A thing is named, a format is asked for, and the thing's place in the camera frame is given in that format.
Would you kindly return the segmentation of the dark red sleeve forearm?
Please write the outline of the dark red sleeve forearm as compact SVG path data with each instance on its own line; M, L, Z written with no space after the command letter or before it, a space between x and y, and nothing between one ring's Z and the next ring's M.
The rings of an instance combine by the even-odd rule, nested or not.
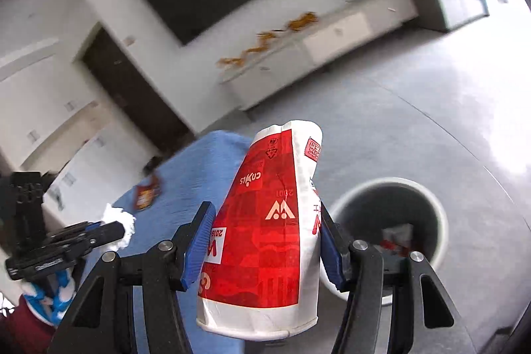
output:
M52 325L35 316L26 300L19 297L14 311L1 316L0 353L46 353L55 331Z

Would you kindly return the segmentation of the blue white gloved left hand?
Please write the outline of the blue white gloved left hand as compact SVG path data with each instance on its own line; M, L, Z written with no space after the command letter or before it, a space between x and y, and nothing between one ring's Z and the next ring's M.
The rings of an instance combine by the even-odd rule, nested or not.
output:
M32 314L55 328L60 325L77 293L71 269L61 269L51 280L23 281L21 287L24 300Z

